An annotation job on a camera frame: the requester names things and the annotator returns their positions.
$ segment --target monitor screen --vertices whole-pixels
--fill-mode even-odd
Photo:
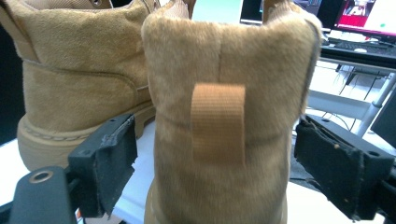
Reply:
[[[376,38],[396,38],[395,0],[343,1],[333,29]]]
[[[329,33],[334,27],[339,8],[344,0],[294,0],[293,2],[316,15],[321,21],[323,32]],[[262,0],[243,0],[241,23],[262,24]]]

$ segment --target heel pull tab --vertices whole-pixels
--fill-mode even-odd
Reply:
[[[194,161],[244,167],[245,86],[195,85],[191,132]]]

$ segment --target boot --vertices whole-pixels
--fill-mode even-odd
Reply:
[[[168,17],[173,4],[142,27],[156,107],[145,223],[287,223],[320,22],[283,1],[262,27]]]
[[[18,144],[29,170],[66,167],[77,145],[123,113],[134,113],[142,134],[155,109],[140,30],[154,1],[1,1],[0,22],[23,59]]]

